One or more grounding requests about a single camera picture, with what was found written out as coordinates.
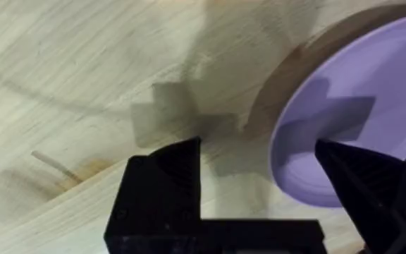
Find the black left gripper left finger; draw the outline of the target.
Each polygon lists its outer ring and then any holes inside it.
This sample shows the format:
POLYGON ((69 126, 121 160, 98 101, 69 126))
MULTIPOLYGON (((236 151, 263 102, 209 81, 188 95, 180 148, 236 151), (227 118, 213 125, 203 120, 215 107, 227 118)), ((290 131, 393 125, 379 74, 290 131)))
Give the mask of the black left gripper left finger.
POLYGON ((128 160, 104 232, 109 253, 196 253, 200 138, 128 160))

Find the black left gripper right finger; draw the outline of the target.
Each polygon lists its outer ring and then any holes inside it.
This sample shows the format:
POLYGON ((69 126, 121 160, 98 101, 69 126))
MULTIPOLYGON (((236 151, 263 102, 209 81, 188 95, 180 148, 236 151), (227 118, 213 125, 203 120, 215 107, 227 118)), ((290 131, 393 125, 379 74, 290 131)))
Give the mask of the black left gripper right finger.
POLYGON ((406 159, 331 140, 318 140, 314 154, 364 253, 406 254, 406 159))

